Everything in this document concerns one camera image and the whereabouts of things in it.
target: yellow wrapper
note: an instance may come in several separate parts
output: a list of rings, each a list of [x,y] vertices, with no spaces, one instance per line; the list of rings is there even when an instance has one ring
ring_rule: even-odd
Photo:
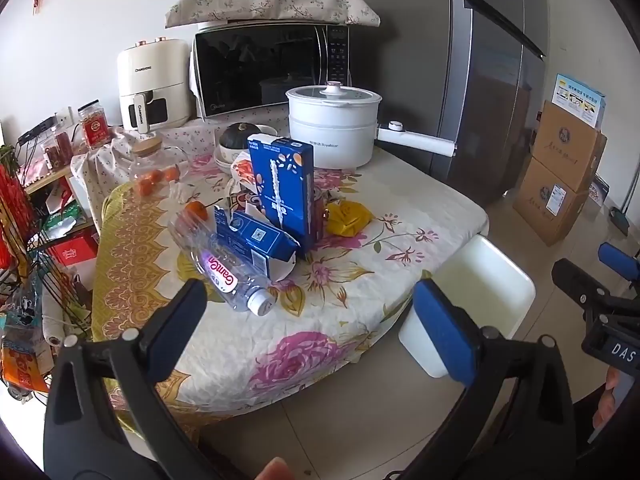
[[[326,208],[329,216],[325,228],[332,235],[354,237],[374,218],[366,207],[351,200],[331,202]]]

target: tile floor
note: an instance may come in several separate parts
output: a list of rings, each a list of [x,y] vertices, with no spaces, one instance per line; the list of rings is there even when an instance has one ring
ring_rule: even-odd
[[[609,287],[622,279],[597,259],[608,240],[627,254],[638,243],[623,237],[607,217],[584,211],[565,240],[551,248],[511,208],[510,199],[488,209],[489,239],[536,284],[536,300],[516,338],[556,338],[574,399],[602,384],[606,366],[580,350],[580,308],[551,281],[551,268],[569,258]],[[424,447],[453,407],[462,387],[448,377],[429,377],[398,340],[402,318],[363,355],[330,377],[277,404],[209,426],[203,436],[250,476],[274,456],[283,457],[299,480],[382,480],[402,469]],[[500,396],[508,399],[505,389]]]

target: red box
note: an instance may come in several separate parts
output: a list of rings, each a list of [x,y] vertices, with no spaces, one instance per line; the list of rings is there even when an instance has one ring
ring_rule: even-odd
[[[94,227],[82,229],[66,242],[52,246],[50,254],[65,266],[91,260],[98,255],[98,243],[94,235]]]

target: wall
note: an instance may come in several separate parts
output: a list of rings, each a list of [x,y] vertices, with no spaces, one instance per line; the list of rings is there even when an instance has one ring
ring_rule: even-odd
[[[549,0],[549,6],[545,96],[553,95],[557,73],[574,76],[607,96],[602,124],[607,147],[598,174],[620,206],[640,156],[640,52],[609,0]],[[640,225],[640,190],[628,218]]]
[[[191,41],[195,25],[164,30],[178,0],[10,0],[0,14],[0,121],[7,142],[65,106],[100,99],[120,124],[116,57],[138,40]]]

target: microwave control panel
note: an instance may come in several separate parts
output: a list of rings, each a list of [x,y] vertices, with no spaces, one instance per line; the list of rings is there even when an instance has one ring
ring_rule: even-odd
[[[327,81],[349,82],[349,29],[348,27],[327,27]]]

